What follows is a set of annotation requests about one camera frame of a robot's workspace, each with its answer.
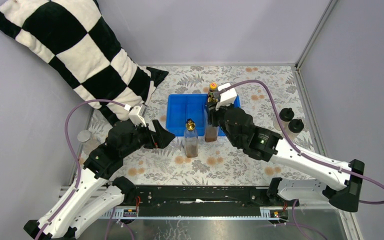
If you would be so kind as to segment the blue plastic divided bin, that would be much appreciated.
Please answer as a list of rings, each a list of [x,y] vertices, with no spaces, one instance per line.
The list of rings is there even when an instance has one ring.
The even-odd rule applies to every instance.
[[[166,112],[166,129],[177,137],[183,137],[187,120],[195,123],[198,135],[204,136],[207,129],[206,93],[170,94]]]

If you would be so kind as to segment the yellow-cap sauce bottle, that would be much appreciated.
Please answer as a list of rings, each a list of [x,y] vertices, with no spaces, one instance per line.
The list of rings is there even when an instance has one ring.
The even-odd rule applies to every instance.
[[[215,82],[211,82],[208,88],[207,94],[207,102],[208,103],[216,103],[218,99],[214,96],[214,93],[217,92],[218,85]]]

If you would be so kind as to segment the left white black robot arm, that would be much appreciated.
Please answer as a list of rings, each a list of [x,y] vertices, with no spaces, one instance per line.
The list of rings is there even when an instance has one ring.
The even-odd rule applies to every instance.
[[[35,240],[74,240],[111,208],[132,204],[136,186],[124,176],[115,178],[101,196],[88,200],[123,166],[124,158],[141,148],[164,149],[174,140],[176,136],[157,119],[152,123],[154,130],[147,124],[134,125],[131,120],[115,123],[57,204],[40,219],[29,220],[24,231]]]

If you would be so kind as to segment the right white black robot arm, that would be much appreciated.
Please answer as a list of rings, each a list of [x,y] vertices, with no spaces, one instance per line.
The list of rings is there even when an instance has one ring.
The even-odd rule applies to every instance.
[[[211,103],[205,107],[205,111],[209,124],[220,127],[231,145],[248,157],[288,166],[315,178],[313,184],[306,180],[291,182],[281,177],[275,178],[266,193],[271,205],[279,206],[284,201],[309,197],[329,202],[346,212],[358,211],[364,162],[358,159],[339,161],[306,149],[293,148],[279,133],[256,126],[251,115],[233,104],[217,108],[216,104]]]

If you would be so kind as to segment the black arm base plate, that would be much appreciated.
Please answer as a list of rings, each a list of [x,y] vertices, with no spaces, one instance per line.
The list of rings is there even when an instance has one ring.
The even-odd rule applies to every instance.
[[[138,185],[121,207],[139,217],[260,217],[262,210],[286,214],[293,200],[284,200],[260,186]]]

